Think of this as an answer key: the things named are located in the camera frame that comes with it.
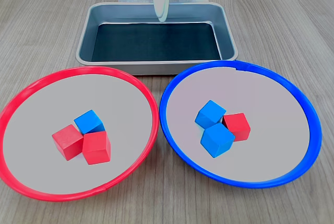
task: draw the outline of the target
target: blue rim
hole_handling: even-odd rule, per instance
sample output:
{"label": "blue rim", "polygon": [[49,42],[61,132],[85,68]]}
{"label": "blue rim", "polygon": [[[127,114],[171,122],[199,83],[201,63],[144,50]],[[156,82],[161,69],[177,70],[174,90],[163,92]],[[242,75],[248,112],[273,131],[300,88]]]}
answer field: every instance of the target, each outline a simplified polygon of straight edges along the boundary
{"label": "blue rim", "polygon": [[[278,177],[273,180],[269,181],[263,181],[263,182],[242,182],[242,181],[235,181],[235,180],[229,180],[226,178],[223,178],[221,176],[218,176],[214,173],[211,173],[207,171],[206,169],[200,167],[198,164],[194,163],[191,159],[189,159],[182,150],[177,146],[175,143],[166,120],[166,107],[169,100],[170,95],[172,94],[175,87],[187,76],[208,68],[213,67],[233,67],[236,68],[236,70],[240,71],[246,71],[246,72],[252,72],[264,75],[268,78],[271,78],[281,84],[283,87],[285,87],[299,102],[301,107],[304,110],[304,113],[306,115],[307,121],[308,121],[308,127],[309,127],[309,146],[307,149],[307,152],[303,158],[303,160],[289,173]],[[274,73],[273,71],[270,71],[266,68],[242,62],[242,61],[213,61],[213,62],[207,62],[203,64],[199,64],[196,66],[193,66],[179,75],[177,75],[166,87],[166,90],[164,91],[161,102],[160,102],[160,123],[163,130],[163,133],[166,136],[167,141],[171,145],[171,147],[174,149],[174,151],[191,167],[196,169],[198,172],[206,175],[209,178],[212,178],[216,181],[231,185],[231,186],[238,186],[238,187],[245,187],[245,188],[269,188],[269,187],[275,187],[280,186],[286,183],[289,183],[300,176],[302,176],[316,161],[321,148],[321,142],[322,142],[322,132],[321,132],[321,124],[319,117],[313,108],[311,102],[307,99],[307,97],[290,81],[283,78],[279,74]]]}

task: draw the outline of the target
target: red cube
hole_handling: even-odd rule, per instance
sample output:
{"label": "red cube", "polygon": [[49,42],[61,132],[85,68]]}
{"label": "red cube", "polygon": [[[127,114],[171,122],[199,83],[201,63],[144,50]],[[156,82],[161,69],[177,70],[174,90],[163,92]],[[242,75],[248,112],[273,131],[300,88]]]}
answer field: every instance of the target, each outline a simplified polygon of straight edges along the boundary
{"label": "red cube", "polygon": [[70,160],[82,152],[83,135],[73,126],[69,125],[52,135],[57,149]]}
{"label": "red cube", "polygon": [[248,139],[251,128],[243,113],[224,115],[222,123],[235,136],[235,142]]}
{"label": "red cube", "polygon": [[84,135],[82,154],[89,165],[109,162],[111,144],[106,131]]}

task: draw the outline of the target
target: metal tray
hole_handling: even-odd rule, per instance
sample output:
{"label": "metal tray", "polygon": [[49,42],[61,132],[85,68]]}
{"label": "metal tray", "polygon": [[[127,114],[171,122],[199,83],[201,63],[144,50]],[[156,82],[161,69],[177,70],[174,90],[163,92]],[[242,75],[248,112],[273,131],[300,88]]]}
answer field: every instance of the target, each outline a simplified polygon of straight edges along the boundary
{"label": "metal tray", "polygon": [[[77,61],[82,65],[117,68],[132,75],[175,75],[193,65],[215,60],[209,60],[206,56],[203,60],[120,61],[118,58],[117,61],[110,61],[108,58],[107,61],[93,61],[100,25],[134,23],[159,23],[152,3],[117,2],[98,3],[91,6],[79,41]],[[224,9],[219,4],[207,2],[171,3],[165,23],[207,23],[212,26],[219,58],[221,60],[235,60],[237,58],[238,52],[231,30]]]}

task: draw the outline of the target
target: red rim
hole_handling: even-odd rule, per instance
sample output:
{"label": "red rim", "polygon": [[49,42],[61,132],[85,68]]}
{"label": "red rim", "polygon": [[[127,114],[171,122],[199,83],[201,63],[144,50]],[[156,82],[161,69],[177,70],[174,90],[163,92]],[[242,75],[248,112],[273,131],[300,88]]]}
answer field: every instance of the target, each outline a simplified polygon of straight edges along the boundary
{"label": "red rim", "polygon": [[[26,99],[28,99],[31,95],[33,95],[40,89],[61,79],[84,74],[101,74],[122,79],[137,87],[144,94],[144,96],[149,102],[152,111],[152,130],[144,151],[141,153],[138,159],[121,175],[101,186],[98,186],[85,192],[80,192],[75,194],[47,194],[33,190],[27,186],[24,186],[22,183],[16,180],[16,178],[9,171],[4,159],[3,141],[6,127],[10,118],[17,110],[17,108]],[[97,195],[101,192],[108,190],[109,188],[115,186],[116,184],[127,178],[134,170],[136,170],[141,165],[141,163],[148,156],[149,152],[151,151],[154,145],[154,142],[156,141],[158,129],[159,129],[159,111],[156,100],[154,99],[153,94],[150,92],[150,90],[134,76],[125,73],[123,71],[109,67],[75,67],[71,69],[62,70],[50,74],[48,76],[45,76],[44,78],[41,78],[32,83],[31,85],[29,85],[27,88],[25,88],[23,91],[21,91],[12,99],[11,102],[3,109],[2,113],[0,114],[0,177],[9,187],[11,187],[16,192],[23,194],[27,197],[39,199],[42,201],[52,201],[52,202],[73,201],[76,199],[82,199],[93,195]]]}

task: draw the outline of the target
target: wooden block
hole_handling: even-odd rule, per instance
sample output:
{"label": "wooden block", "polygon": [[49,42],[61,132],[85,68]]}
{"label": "wooden block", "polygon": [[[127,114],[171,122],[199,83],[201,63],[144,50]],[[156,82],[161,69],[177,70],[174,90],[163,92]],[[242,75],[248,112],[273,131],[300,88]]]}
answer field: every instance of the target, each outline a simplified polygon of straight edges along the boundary
{"label": "wooden block", "polygon": [[69,125],[52,135],[57,149],[70,160],[82,152],[83,135],[73,126]]}
{"label": "wooden block", "polygon": [[106,131],[84,135],[82,154],[89,165],[109,162],[111,144]]}
{"label": "wooden block", "polygon": [[195,122],[202,128],[207,129],[217,124],[224,116],[226,110],[210,100],[205,106],[199,110]]}
{"label": "wooden block", "polygon": [[235,136],[235,142],[248,139],[251,128],[245,114],[237,113],[225,115],[222,123]]}
{"label": "wooden block", "polygon": [[74,120],[82,134],[105,131],[100,118],[93,110],[89,110]]}
{"label": "wooden block", "polygon": [[234,141],[234,135],[220,122],[204,130],[200,143],[216,158],[228,151]]}

